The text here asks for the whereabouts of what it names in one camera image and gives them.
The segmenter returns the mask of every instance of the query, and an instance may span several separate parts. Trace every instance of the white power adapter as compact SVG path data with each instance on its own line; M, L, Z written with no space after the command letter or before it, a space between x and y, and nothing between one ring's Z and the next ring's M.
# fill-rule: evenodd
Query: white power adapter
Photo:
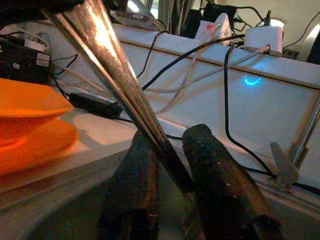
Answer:
M270 55L282 55L282 28L279 26L251 27L245 31L243 49L255 51L270 45Z
M201 42L208 42L213 39L221 39L229 36L231 36L231 29L228 15L221 13L215 22L201 20L194 39L200 40ZM221 42L223 45L227 45L228 43L229 41Z

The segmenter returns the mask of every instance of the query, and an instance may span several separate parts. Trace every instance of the black power adapter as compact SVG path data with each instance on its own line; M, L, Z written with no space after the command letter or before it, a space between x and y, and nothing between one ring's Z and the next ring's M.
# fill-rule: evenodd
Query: black power adapter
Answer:
M123 111L117 102L110 102L85 93L70 93L69 102L76 108L107 119L118 119Z

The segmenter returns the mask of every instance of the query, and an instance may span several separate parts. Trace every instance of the black cable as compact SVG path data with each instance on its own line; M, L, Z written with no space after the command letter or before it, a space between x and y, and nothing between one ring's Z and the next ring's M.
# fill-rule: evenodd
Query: black cable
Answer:
M236 48L239 48L239 47L243 46L244 44L245 44L244 41L238 41L234 45L235 45Z
M146 56L143 69L142 69L142 71L137 75L137 77L136 77L137 79L138 79L138 78L145 72L145 70L146 70L146 67L147 67L147 64L148 64L148 60L149 60L150 54L151 54L152 50L154 49L154 45L155 45L155 43L156 43L156 40L157 40L158 36L160 36L160 35L163 34L163 33L167 33L167 32L168 32L168 31L161 31L161 32L158 32L158 33L155 35L155 37L154 37L154 39L153 39L153 42L152 42L152 44L151 44L151 47L150 47L150 49L149 49L148 55Z
M200 2L200 6L199 6L199 11L201 11L203 8L201 8L202 7L202 3L204 2L204 0L201 0L201 2Z
M267 171L267 173L274 177L275 175L273 172L269 169L269 167L262 161L254 152L252 152L250 149L248 149L246 146L242 145L238 141L236 141L230 134L229 131L229 93L228 93L228 61L229 61L229 55L235 48L234 45L231 45L229 50L226 52L224 57L224 120L225 120L225 134L227 138L238 147L245 150L247 153L249 153L251 156L253 156Z
M61 92L62 96L63 96L65 99L67 99L67 95L69 95L69 94L66 93L66 92L60 87L60 85L59 85L57 79L55 78L55 76L52 76L52 79L53 79L56 87L57 87L57 88L59 89L59 91Z
M268 10L265 18L264 18L264 24L263 26L270 26L271 25L271 11Z
M249 26L249 25L244 22L244 25L243 25L243 27L241 29L238 29L238 28L235 28L235 27L233 27L233 29L237 30L239 32L242 32L245 29L246 26Z
M310 22L308 23L308 25L306 26L306 28L305 28L302 36L301 36L297 41L294 41L293 43L290 43L289 45L287 45L287 46L285 46L284 48L282 48L282 50L283 50L283 49L286 49L287 47L290 47L290 46L296 44L297 42L299 42L299 41L305 36L305 34L306 34L306 32L307 32L310 24L315 20L315 18L316 18L319 14L320 14L320 11L318 11L318 13L311 19L311 21L310 21Z
M243 150L245 150L247 153L249 153L250 155L252 155L266 170L265 171L261 171L261 170L257 170L257 169L253 169L250 167L246 167L246 166L242 166L245 170L250 171L250 172L254 172L254 173L258 173L258 174L263 174L266 176L270 176L271 178L276 178L277 175L272 173L271 170L268 168L268 166L262 161L261 158L259 158L254 152L252 152L251 150L249 150L247 147L245 147L244 145L242 145L241 143L237 142L236 140L234 140L232 138L232 136L230 135L230 131L229 131L229 95L228 95L228 60L229 60L229 55L232 52L232 50L234 49L234 46L232 45L229 50L227 51L225 58L224 58L224 107L225 107L225 133L226 136L228 137L228 139L235 145L237 145L238 147L242 148ZM302 183L293 183L293 186L302 188L304 190L307 190L313 194L316 194L318 196L320 196L320 189L310 186L310 185L306 185L306 184L302 184Z
M254 27L255 27L255 28L256 28L256 27L258 27L258 26L259 26L259 24L263 23L265 20L266 20L266 19L261 20L261 21L260 21L260 22L258 22Z
M164 26L164 29L167 29L165 23L163 21L161 21L160 19L156 19L156 21L158 21L159 23L161 23Z
M142 90L146 90L151 84L153 84L166 70L168 70L169 68L171 68L173 65L175 65L176 63L180 62L182 59L185 59L187 56L189 56L190 54L206 48L210 45L216 44L216 43L220 43L223 41L227 41L227 40L232 40L232 39L239 39L239 38L243 38L245 35L241 34L241 35L234 35L234 36L229 36L229 37L224 37L224 38L220 38L220 39L216 39L216 40L212 40L209 42L206 42L200 46L197 46L193 49L191 49L190 51L182 54L181 56L179 56L178 58L176 58L175 60L173 60L171 63L169 63L167 66L165 66L164 68L162 68L149 82L147 82L143 87Z
M260 20L263 20L264 18L261 16L261 14L258 12L258 10L252 6L236 6L237 9L251 9L253 10L258 17L260 18Z
M252 26L249 23L247 23L245 20L243 20L239 15L233 21L238 23L244 23L245 26L252 28Z
M319 188L316 188L316 187L314 187L314 186L309 186L309 185L307 185L307 184L302 184L302 183L298 183L298 182L296 182L296 183L294 183L294 184L292 184L293 186L296 186L296 187L299 187L299 188L302 188L302 189L304 189L304 190L307 190L307 191L309 191L309 192L311 192L311 193L313 193L313 194L316 194L316 195L319 195L320 196L320 189Z
M74 58L75 56L78 57L78 53L76 53L76 54L74 54L74 55L72 55L72 56L60 57L60 58L57 58L57 59L54 59L54 60L51 60L51 61L54 62L54 61L58 61L58 60L72 59L72 58Z
M122 118L122 117L115 118L114 120L120 120L120 121L123 121L123 122L135 124L133 121L125 119L125 118ZM169 135L169 134L166 134L166 136L168 138L170 138L170 139L175 139L175 140L181 140L182 141L182 137L180 137L180 136L172 136L172 135Z
M73 64L76 60L77 60L77 58L78 58L78 54L75 54L74 55L74 58L65 66L66 68L68 68L68 67L70 67L71 66L71 64ZM57 73L54 73L54 75L60 75L60 74L63 74L64 72L65 72L66 70L61 70L60 72L57 72Z

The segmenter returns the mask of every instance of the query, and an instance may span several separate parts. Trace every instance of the blue led light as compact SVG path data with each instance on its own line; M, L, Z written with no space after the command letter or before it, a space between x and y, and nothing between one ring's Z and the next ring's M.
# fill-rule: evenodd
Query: blue led light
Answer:
M258 85L260 83L260 81L261 81L261 77L259 77L259 78L249 78L247 76L244 76L244 83L247 86L250 86L250 87Z

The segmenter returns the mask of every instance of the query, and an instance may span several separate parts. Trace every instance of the curtain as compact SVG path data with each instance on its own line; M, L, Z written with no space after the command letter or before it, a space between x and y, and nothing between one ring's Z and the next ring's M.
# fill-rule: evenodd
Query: curtain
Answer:
M158 18L164 22L169 33L180 35L194 2L195 0L159 0Z

